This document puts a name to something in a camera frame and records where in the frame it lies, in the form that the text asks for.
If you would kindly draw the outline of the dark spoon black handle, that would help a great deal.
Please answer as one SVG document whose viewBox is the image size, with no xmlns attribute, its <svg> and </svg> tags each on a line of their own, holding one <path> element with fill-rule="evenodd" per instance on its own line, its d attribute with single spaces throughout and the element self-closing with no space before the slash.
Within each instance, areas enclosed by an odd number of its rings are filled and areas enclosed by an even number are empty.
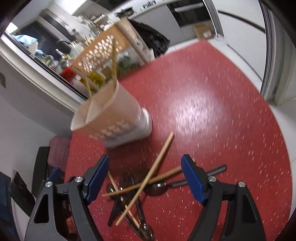
<svg viewBox="0 0 296 241">
<path fill-rule="evenodd" d="M 208 176 L 215 176 L 217 174 L 223 173 L 226 170 L 227 170 L 227 166 L 221 165 L 206 173 Z M 166 183 L 166 182 L 153 183 L 145 187 L 144 193 L 148 196 L 159 196 L 164 194 L 169 188 L 181 187 L 181 186 L 187 185 L 187 183 L 188 182 L 186 179 L 181 181 L 171 182 L 171 183 Z"/>
</svg>

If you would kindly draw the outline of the kitchen faucet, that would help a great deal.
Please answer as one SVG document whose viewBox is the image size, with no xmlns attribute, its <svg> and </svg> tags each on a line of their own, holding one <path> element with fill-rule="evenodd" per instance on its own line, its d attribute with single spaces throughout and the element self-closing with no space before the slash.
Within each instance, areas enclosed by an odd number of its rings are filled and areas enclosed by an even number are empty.
<svg viewBox="0 0 296 241">
<path fill-rule="evenodd" d="M 65 54 L 69 54 L 71 51 L 71 42 L 66 41 L 66 40 L 58 40 L 55 43 L 55 51 L 57 54 L 60 56 L 63 56 Z"/>
</svg>

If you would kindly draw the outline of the pink stool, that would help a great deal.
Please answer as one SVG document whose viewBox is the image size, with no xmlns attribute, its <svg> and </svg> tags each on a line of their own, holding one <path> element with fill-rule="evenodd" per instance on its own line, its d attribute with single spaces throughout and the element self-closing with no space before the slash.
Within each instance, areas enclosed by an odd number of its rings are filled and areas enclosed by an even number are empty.
<svg viewBox="0 0 296 241">
<path fill-rule="evenodd" d="M 70 143 L 70 139 L 60 136 L 55 136 L 50 140 L 48 156 L 48 164 L 50 166 L 59 167 L 62 172 L 66 172 Z"/>
</svg>

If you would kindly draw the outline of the beige utensil holder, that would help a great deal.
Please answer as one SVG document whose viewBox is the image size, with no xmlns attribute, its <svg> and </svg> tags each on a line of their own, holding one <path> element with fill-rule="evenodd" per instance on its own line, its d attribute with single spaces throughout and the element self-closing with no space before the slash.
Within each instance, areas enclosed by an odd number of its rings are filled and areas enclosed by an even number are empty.
<svg viewBox="0 0 296 241">
<path fill-rule="evenodd" d="M 116 80 L 79 106 L 70 129 L 111 149 L 149 137 L 152 118 Z"/>
</svg>

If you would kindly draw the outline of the yellow foil package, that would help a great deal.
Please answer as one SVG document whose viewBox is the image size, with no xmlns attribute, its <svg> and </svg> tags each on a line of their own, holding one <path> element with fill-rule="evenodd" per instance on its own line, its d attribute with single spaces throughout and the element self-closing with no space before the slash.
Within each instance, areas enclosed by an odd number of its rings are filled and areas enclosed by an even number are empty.
<svg viewBox="0 0 296 241">
<path fill-rule="evenodd" d="M 87 76 L 90 80 L 89 87 L 91 91 L 95 92 L 98 89 L 101 89 L 105 83 L 106 77 L 100 73 L 93 72 Z"/>
</svg>

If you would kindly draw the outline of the red basket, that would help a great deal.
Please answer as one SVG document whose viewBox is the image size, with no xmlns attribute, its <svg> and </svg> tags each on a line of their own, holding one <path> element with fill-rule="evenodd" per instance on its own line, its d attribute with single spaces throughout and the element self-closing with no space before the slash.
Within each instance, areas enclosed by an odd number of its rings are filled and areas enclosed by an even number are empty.
<svg viewBox="0 0 296 241">
<path fill-rule="evenodd" d="M 71 68 L 65 67 L 60 76 L 67 82 L 71 82 L 73 78 L 76 76 L 76 73 Z"/>
</svg>

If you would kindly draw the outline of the cardboard box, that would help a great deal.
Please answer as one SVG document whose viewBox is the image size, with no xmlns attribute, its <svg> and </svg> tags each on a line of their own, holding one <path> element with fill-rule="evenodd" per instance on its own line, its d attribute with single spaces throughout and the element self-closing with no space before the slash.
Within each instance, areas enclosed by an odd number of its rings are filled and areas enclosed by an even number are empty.
<svg viewBox="0 0 296 241">
<path fill-rule="evenodd" d="M 199 40 L 208 40 L 212 39 L 213 33 L 211 26 L 209 24 L 196 24 L 193 25 L 193 31 Z"/>
</svg>

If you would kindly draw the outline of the black plastic bag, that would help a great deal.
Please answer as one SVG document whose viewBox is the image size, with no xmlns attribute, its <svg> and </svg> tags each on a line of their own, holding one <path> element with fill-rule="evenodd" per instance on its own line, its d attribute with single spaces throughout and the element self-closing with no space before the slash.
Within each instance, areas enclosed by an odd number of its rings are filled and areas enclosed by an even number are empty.
<svg viewBox="0 0 296 241">
<path fill-rule="evenodd" d="M 155 58 L 158 58 L 168 50 L 170 40 L 163 34 L 146 24 L 139 23 L 134 20 L 128 21 L 138 32 L 148 48 L 153 50 Z"/>
</svg>

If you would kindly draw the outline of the built-in black oven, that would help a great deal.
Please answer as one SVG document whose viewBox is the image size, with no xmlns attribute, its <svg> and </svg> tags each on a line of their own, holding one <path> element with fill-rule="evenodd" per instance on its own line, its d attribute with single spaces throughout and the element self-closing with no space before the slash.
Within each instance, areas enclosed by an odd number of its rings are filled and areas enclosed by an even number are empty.
<svg viewBox="0 0 296 241">
<path fill-rule="evenodd" d="M 180 27 L 211 20 L 204 1 L 175 1 L 167 4 L 167 7 Z"/>
</svg>

